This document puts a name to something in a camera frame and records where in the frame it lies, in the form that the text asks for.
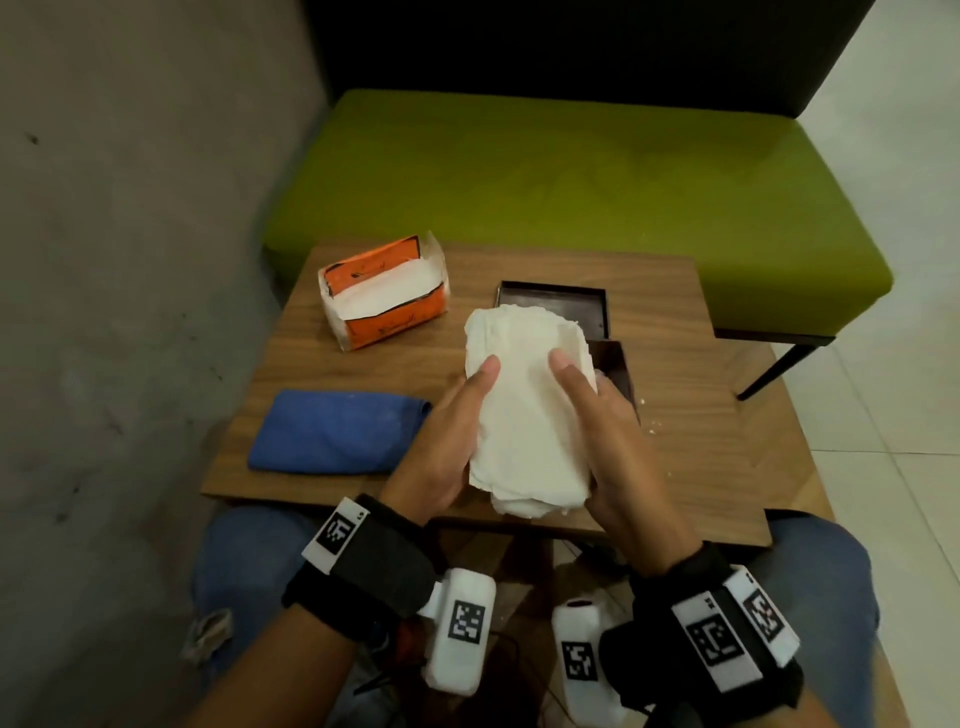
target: orange tissue box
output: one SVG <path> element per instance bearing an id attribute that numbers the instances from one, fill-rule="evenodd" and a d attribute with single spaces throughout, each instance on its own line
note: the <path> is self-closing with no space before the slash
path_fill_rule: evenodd
<path id="1" fill-rule="evenodd" d="M 328 265 L 319 278 L 326 318 L 345 352 L 436 318 L 450 300 L 444 251 L 431 232 Z"/>

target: person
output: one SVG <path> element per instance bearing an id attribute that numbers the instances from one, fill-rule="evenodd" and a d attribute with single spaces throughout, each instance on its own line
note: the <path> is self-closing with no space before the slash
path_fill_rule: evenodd
<path id="1" fill-rule="evenodd" d="M 560 350 L 549 354 L 549 366 L 573 404 L 586 444 L 595 481 L 586 507 L 612 543 L 642 577 L 665 574 L 697 553 L 703 542 L 672 502 L 633 406 L 603 376 L 594 392 Z M 490 357 L 444 394 L 385 483 L 383 504 L 424 525 L 453 503 L 499 369 Z M 878 621 L 867 553 L 840 526 L 816 517 L 770 525 L 774 547 L 751 570 L 800 635 L 797 660 L 805 682 L 796 709 L 781 706 L 743 725 L 867 728 L 873 725 Z M 297 603 L 280 609 L 279 596 L 315 530 L 293 512 L 260 506 L 231 509 L 208 528 L 194 597 L 200 615 L 229 608 L 234 636 L 204 665 L 210 688 L 187 726 L 402 724 L 386 691 L 367 693 L 359 707 L 349 705 L 351 688 L 365 677 L 356 642 Z M 697 724 L 683 706 L 665 721 Z"/>

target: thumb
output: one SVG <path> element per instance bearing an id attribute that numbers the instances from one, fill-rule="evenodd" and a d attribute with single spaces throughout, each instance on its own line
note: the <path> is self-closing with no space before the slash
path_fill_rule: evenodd
<path id="1" fill-rule="evenodd" d="M 480 405 L 483 404 L 484 397 L 495 385 L 496 378 L 499 374 L 500 360 L 491 354 L 484 359 L 480 368 L 464 382 L 464 386 L 460 388 L 460 391 L 454 398 L 455 404 L 479 413 Z"/>
<path id="2" fill-rule="evenodd" d="M 550 371 L 557 379 L 557 383 L 564 388 L 570 397 L 577 416 L 583 423 L 594 423 L 600 415 L 600 400 L 593 387 L 587 381 L 584 373 L 577 369 L 569 356 L 562 349 L 551 349 L 547 356 Z"/>

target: fingernail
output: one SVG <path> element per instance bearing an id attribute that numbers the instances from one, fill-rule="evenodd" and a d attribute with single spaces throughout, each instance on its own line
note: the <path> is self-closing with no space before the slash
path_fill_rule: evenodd
<path id="1" fill-rule="evenodd" d="M 493 372 L 499 366 L 500 360 L 496 358 L 496 354 L 491 354 L 486 359 L 483 360 L 483 364 L 480 365 L 481 372 Z"/>
<path id="2" fill-rule="evenodd" d="M 547 355 L 547 360 L 550 362 L 550 366 L 556 371 L 573 366 L 573 360 L 566 355 L 563 349 L 551 349 Z"/>

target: white tile floor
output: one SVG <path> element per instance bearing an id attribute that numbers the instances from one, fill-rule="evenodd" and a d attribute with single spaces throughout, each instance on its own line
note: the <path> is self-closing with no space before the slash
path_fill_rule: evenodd
<path id="1" fill-rule="evenodd" d="M 801 121 L 897 279 L 787 375 L 915 726 L 960 723 L 960 4 L 878 0 Z"/>

